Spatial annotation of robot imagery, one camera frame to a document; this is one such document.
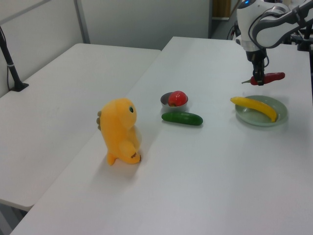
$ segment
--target plush toy tail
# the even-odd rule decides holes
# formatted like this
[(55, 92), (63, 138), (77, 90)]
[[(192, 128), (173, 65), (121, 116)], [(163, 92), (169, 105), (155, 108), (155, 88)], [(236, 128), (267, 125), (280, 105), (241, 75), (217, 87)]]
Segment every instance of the plush toy tail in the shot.
[(107, 154), (107, 161), (109, 165), (113, 165), (115, 163), (116, 157), (112, 153)]

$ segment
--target fake vegetable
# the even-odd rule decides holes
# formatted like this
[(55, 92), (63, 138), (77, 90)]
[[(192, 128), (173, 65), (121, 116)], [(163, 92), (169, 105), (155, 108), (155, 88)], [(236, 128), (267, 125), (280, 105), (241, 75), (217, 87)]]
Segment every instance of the fake vegetable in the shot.
[(187, 125), (199, 126), (203, 123), (203, 119), (191, 113), (185, 112), (169, 112), (162, 115), (164, 121), (182, 123)]
[[(272, 73), (266, 73), (264, 75), (264, 84), (273, 82), (273, 81), (278, 81), (278, 80), (282, 80), (285, 77), (285, 73), (284, 72), (272, 72)], [(258, 82), (254, 79), (254, 77), (252, 76), (250, 80), (242, 82), (242, 84), (244, 83), (250, 83), (253, 86), (258, 85)]]

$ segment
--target small metal bowl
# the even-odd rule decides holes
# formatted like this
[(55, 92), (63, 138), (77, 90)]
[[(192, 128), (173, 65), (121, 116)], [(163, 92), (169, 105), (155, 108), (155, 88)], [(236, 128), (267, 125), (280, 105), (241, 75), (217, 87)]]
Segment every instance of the small metal bowl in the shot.
[(187, 97), (187, 102), (183, 105), (176, 106), (176, 107), (171, 107), (168, 105), (168, 98), (170, 97), (172, 92), (166, 93), (162, 95), (161, 97), (161, 104), (163, 107), (164, 112), (185, 112), (187, 109), (187, 103), (188, 103), (188, 97)]

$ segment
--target fake fruit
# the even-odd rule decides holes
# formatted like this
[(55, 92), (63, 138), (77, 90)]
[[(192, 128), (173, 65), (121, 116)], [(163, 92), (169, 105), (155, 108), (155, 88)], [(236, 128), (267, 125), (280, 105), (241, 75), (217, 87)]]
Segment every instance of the fake fruit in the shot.
[(162, 119), (164, 121), (182, 123), (182, 124), (193, 125), (193, 126), (199, 126), (203, 123), (203, 119), (200, 116), (196, 114), (185, 113), (185, 112), (164, 113), (162, 115)]
[(233, 97), (230, 99), (230, 101), (236, 105), (254, 109), (265, 114), (266, 116), (270, 118), (271, 122), (275, 122), (277, 119), (276, 111), (269, 105), (263, 102), (260, 102), (258, 100), (250, 99), (246, 97)]
[(188, 97), (186, 96), (184, 92), (175, 91), (171, 93), (167, 102), (169, 106), (177, 107), (177, 106), (184, 105), (185, 103), (187, 103), (187, 101), (188, 101)]

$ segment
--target red chili pepper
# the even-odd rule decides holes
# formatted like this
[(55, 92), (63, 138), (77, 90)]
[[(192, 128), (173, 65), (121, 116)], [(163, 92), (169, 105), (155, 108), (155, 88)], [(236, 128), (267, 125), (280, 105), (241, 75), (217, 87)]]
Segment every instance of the red chili pepper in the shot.
[[(273, 82), (273, 81), (277, 81), (277, 80), (282, 80), (285, 77), (285, 73), (284, 72), (272, 72), (272, 73), (266, 73), (264, 74), (264, 79), (263, 82), (264, 84)], [(251, 85), (255, 86), (258, 85), (257, 81), (254, 79), (254, 77), (252, 76), (250, 80), (242, 82), (243, 83), (250, 83)]]

